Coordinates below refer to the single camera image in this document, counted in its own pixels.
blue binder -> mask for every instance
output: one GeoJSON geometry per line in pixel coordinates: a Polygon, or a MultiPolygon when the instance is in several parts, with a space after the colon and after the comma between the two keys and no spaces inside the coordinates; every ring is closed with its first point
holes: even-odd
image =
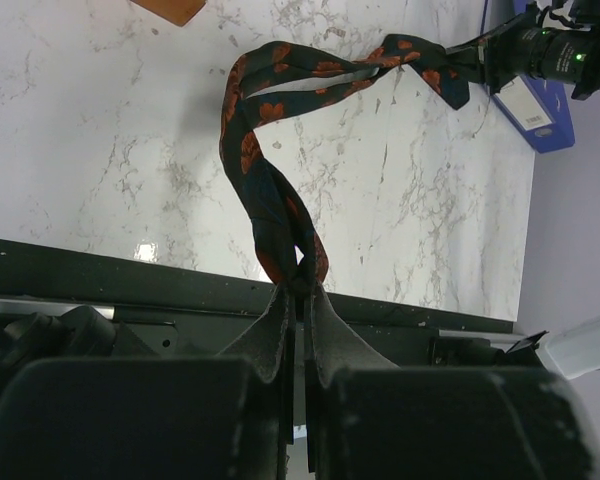
{"type": "MultiPolygon", "coordinates": [[[[528,1],[485,0],[482,32],[524,12],[528,1]]],[[[553,152],[575,144],[563,84],[520,76],[505,85],[494,101],[537,152],[553,152]]]]}

white label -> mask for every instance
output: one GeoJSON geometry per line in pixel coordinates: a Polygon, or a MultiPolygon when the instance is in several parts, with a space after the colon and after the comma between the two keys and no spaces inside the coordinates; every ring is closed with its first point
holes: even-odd
{"type": "Polygon", "coordinates": [[[507,83],[496,96],[526,131],[553,123],[520,77],[507,83]]]}

wall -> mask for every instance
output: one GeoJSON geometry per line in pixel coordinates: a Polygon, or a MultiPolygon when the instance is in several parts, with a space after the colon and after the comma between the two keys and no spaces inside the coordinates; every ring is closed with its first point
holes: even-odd
{"type": "MultiPolygon", "coordinates": [[[[570,107],[576,146],[536,160],[517,325],[525,333],[600,314],[600,93],[570,107]]],[[[600,372],[573,386],[600,439],[600,372]]]]}

brown object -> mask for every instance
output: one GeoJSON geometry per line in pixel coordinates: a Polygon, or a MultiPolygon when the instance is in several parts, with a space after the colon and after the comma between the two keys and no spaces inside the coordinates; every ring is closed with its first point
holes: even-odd
{"type": "Polygon", "coordinates": [[[132,2],[179,27],[186,25],[205,4],[205,0],[132,0],[132,2]]]}

white marble tabletop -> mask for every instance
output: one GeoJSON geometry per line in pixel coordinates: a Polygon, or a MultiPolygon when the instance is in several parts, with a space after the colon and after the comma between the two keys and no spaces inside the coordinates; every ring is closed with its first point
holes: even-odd
{"type": "MultiPolygon", "coordinates": [[[[237,57],[445,46],[483,0],[208,0],[177,28],[125,0],[0,1],[0,238],[265,279],[218,156],[237,57]]],[[[479,86],[451,110],[410,68],[257,131],[330,257],[331,291],[515,320],[534,153],[479,86]]]]}

